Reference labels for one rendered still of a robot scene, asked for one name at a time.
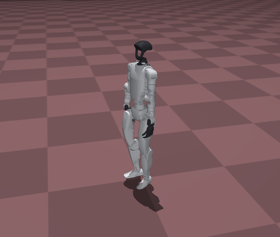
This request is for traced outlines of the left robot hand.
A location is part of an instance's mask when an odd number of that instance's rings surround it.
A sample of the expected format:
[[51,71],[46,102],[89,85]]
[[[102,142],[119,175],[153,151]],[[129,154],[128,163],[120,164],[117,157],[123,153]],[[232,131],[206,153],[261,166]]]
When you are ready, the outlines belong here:
[[146,130],[146,132],[144,133],[144,134],[142,134],[142,136],[144,136],[144,135],[146,135],[145,137],[143,137],[143,138],[148,138],[148,137],[150,137],[152,134],[153,134],[153,130],[154,130],[154,123],[153,124],[151,124],[151,120],[150,119],[148,119],[147,120],[147,125],[148,125],[148,127],[147,127],[147,130]]

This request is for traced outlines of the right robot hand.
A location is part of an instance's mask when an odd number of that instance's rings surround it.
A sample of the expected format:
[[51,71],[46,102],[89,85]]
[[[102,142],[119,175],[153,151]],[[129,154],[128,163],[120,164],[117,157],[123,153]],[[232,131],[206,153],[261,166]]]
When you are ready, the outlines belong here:
[[[127,110],[127,109],[130,109],[130,108],[131,108],[131,107],[128,107],[128,105],[125,105],[124,107],[125,107],[124,110]],[[135,122],[134,120],[135,120],[135,119],[133,119],[133,122]]]

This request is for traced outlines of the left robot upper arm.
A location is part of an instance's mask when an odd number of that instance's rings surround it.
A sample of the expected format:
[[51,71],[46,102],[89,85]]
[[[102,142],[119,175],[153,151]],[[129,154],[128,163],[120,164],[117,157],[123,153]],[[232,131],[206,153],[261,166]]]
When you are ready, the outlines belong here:
[[145,95],[145,102],[150,103],[150,97],[155,96],[157,72],[152,68],[145,69],[145,77],[147,79],[148,94]]

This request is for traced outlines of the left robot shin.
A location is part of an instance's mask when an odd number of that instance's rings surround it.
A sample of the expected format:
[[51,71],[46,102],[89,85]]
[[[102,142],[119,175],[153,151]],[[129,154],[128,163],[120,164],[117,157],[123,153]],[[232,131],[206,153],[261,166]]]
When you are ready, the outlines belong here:
[[143,170],[143,179],[146,179],[146,181],[149,180],[149,173],[152,165],[152,154],[153,151],[150,149],[148,151],[148,155],[146,158],[144,155],[141,155],[141,167]]

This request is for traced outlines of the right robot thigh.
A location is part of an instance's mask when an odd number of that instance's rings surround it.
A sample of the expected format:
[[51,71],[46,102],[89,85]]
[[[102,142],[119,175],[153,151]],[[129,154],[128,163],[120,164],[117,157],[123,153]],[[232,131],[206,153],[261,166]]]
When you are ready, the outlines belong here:
[[139,141],[137,139],[133,139],[135,128],[134,122],[132,121],[133,119],[131,109],[127,109],[123,114],[122,129],[124,138],[129,147],[132,150],[137,150],[139,148]]

